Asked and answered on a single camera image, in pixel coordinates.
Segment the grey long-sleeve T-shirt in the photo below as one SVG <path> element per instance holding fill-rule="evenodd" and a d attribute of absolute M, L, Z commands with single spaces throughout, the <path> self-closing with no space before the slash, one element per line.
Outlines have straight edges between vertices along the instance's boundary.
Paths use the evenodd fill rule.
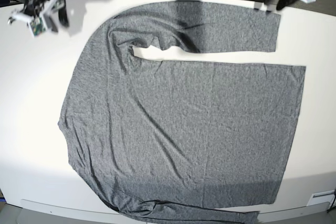
<path fill-rule="evenodd" d="M 305 67 L 154 61 L 133 47 L 274 52 L 281 17 L 176 1 L 130 8 L 88 39 L 59 128 L 70 166 L 109 208 L 151 223 L 255 223 L 273 204 L 300 113 Z"/>

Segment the white label plate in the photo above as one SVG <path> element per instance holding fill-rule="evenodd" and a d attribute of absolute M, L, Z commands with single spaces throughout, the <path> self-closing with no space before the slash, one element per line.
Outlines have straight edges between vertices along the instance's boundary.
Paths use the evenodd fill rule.
<path fill-rule="evenodd" d="M 311 195 L 307 206 L 318 205 L 327 202 L 330 206 L 335 199 L 334 190 L 314 193 Z"/>

